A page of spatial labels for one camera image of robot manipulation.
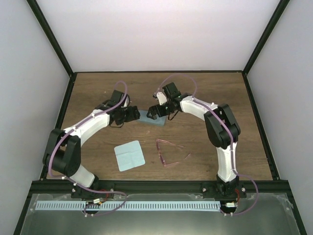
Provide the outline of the blue-grey glasses case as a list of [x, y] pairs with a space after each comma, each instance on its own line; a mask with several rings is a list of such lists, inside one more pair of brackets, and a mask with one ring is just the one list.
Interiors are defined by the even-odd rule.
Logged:
[[156, 119], [151, 119], [147, 117], [147, 111], [139, 110], [140, 118], [137, 122], [148, 124], [148, 125], [155, 125], [155, 126], [164, 126], [166, 117], [157, 117]]

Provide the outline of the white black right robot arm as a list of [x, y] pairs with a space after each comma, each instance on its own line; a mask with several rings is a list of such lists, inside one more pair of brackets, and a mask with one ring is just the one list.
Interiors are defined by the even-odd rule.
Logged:
[[159, 104], [148, 109], [147, 117], [150, 119], [182, 112], [205, 122], [208, 138], [217, 149], [217, 191], [220, 196], [229, 197], [239, 181], [235, 150], [241, 133], [230, 107], [227, 104], [207, 103], [187, 93], [167, 98], [159, 92], [155, 98]]

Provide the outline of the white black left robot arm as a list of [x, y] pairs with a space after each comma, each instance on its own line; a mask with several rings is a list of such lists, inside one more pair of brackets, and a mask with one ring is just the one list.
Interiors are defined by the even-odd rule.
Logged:
[[77, 183], [88, 197], [96, 197], [100, 186], [95, 182], [96, 176], [81, 163], [81, 147], [94, 134], [112, 123], [120, 127], [125, 122], [139, 118], [137, 106], [110, 107], [100, 104], [77, 124], [64, 130], [55, 128], [49, 135], [43, 157], [49, 176]]

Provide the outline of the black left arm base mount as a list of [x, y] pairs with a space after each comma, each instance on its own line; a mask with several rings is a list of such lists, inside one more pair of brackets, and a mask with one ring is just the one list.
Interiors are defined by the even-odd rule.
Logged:
[[103, 184], [100, 182], [98, 177], [95, 177], [93, 183], [89, 187], [89, 190], [83, 189], [80, 186], [74, 186], [73, 189], [75, 192], [71, 193], [72, 198], [80, 198], [80, 199], [96, 199], [96, 198], [113, 198], [113, 194], [111, 193], [95, 193], [94, 191], [106, 191], [106, 189], [103, 188]]

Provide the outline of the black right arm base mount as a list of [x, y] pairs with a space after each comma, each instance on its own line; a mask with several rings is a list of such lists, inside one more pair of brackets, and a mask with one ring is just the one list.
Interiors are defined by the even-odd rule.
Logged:
[[239, 193], [240, 198], [246, 198], [246, 193], [242, 192], [240, 183], [224, 183], [218, 181], [205, 181], [201, 184], [201, 192], [204, 198], [214, 198], [216, 200], [232, 200]]

